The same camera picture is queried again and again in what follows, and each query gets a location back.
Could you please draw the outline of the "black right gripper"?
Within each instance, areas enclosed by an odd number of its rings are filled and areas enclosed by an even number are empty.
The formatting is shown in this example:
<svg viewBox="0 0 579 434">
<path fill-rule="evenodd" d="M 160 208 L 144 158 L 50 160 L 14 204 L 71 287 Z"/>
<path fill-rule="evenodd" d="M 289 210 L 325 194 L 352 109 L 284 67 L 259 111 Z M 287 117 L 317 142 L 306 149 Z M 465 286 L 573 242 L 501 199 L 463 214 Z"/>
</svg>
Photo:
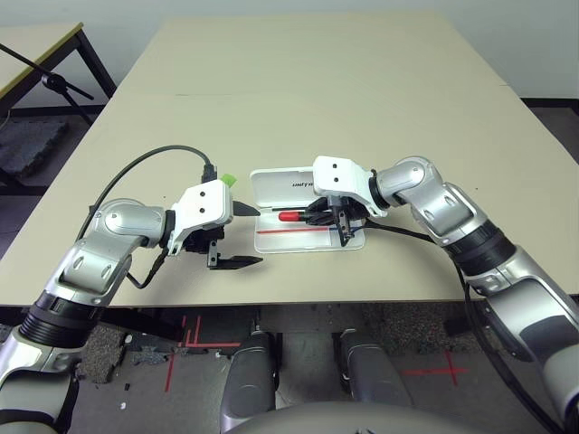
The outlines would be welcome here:
<svg viewBox="0 0 579 434">
<path fill-rule="evenodd" d="M 345 196 L 318 198 L 309 204 L 304 213 L 307 224 L 313 226 L 335 226 L 340 245 L 345 247 L 352 238 L 349 221 L 364 219 L 366 207 L 356 200 Z"/>
</svg>

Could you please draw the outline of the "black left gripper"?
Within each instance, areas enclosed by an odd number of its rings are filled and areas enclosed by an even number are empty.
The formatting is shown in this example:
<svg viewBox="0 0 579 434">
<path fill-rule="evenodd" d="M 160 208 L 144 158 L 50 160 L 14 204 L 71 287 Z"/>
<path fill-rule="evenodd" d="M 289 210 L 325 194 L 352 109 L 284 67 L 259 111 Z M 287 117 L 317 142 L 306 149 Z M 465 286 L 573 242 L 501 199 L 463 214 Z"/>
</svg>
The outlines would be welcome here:
<svg viewBox="0 0 579 434">
<path fill-rule="evenodd" d="M 252 206 L 233 201 L 233 215 L 239 217 L 257 217 L 261 213 Z M 207 267 L 211 270 L 237 270 L 250 267 L 263 261 L 263 258 L 247 255 L 235 255 L 224 258 L 218 251 L 217 242 L 224 238 L 224 227 L 211 230 L 192 231 L 183 241 L 182 248 L 188 252 L 207 254 Z"/>
</svg>

